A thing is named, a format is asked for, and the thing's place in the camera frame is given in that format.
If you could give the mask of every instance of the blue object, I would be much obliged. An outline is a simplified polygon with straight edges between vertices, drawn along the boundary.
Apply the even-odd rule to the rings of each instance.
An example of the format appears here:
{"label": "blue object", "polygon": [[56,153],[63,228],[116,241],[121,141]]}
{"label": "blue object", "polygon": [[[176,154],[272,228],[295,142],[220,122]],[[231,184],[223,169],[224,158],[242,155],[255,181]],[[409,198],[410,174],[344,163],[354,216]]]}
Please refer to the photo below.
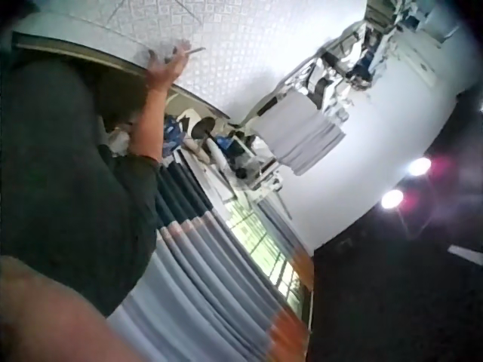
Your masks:
{"label": "blue object", "polygon": [[186,133],[182,132],[180,124],[176,122],[176,118],[172,115],[165,116],[164,135],[163,156],[171,156],[173,151],[181,146],[186,136]]}
{"label": "blue object", "polygon": [[220,148],[227,150],[233,143],[233,138],[228,138],[224,136],[215,136],[214,138]]}

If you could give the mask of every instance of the white wall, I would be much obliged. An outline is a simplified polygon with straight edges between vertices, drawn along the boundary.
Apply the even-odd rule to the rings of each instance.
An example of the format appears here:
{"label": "white wall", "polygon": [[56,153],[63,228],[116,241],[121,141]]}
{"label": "white wall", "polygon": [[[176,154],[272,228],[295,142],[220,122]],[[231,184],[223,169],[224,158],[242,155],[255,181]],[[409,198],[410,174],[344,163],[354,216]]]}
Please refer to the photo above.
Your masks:
{"label": "white wall", "polygon": [[[470,45],[459,43],[460,49]],[[465,65],[459,54],[428,54],[447,57],[450,65]],[[470,83],[468,69],[462,78],[457,76],[460,69],[454,67],[453,72],[429,89],[406,63],[389,58],[384,76],[372,89],[351,94],[354,106],[342,143],[300,177],[282,168],[280,195],[306,245],[314,250],[350,226],[402,179],[411,160],[426,151],[453,110],[460,86]],[[470,79],[475,79],[474,70]]]}

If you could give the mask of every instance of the dark shirt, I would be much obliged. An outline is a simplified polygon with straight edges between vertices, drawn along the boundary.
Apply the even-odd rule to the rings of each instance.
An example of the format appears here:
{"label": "dark shirt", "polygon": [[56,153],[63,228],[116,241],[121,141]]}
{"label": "dark shirt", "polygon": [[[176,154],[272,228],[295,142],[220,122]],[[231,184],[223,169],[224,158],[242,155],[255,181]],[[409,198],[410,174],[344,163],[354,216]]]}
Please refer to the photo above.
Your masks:
{"label": "dark shirt", "polygon": [[1,252],[107,316],[155,249],[158,164],[97,148],[91,94],[63,63],[18,69],[2,92]]}

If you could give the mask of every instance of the hand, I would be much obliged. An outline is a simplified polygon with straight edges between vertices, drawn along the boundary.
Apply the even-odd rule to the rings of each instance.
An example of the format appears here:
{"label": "hand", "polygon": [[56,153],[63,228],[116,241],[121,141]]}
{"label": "hand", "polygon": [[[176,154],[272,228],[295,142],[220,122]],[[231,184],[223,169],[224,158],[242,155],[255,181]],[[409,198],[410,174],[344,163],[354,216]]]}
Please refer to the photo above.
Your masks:
{"label": "hand", "polygon": [[154,51],[149,51],[149,63],[147,69],[148,87],[158,91],[168,91],[174,81],[183,73],[188,63],[189,43],[182,43],[177,47],[176,54],[168,64],[158,60]]}

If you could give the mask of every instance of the sleeve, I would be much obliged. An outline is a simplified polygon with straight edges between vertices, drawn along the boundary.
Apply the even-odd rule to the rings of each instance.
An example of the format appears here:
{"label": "sleeve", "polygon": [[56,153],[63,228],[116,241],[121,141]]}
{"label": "sleeve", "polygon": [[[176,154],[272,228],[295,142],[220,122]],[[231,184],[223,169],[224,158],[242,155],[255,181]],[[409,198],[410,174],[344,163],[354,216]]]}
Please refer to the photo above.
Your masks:
{"label": "sleeve", "polygon": [[113,168],[115,177],[129,197],[134,237],[152,239],[153,243],[157,224],[155,196],[158,168],[156,160],[137,155],[116,158]]}

